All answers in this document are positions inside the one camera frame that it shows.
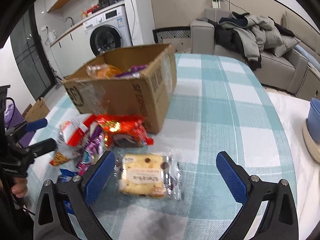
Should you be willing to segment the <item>person's left hand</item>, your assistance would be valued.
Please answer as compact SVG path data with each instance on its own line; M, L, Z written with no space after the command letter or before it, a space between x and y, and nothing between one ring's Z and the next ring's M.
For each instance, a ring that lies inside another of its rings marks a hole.
M14 185L11 187L11 192L17 198L23 198L28 191L27 179L14 177L13 180L14 180Z

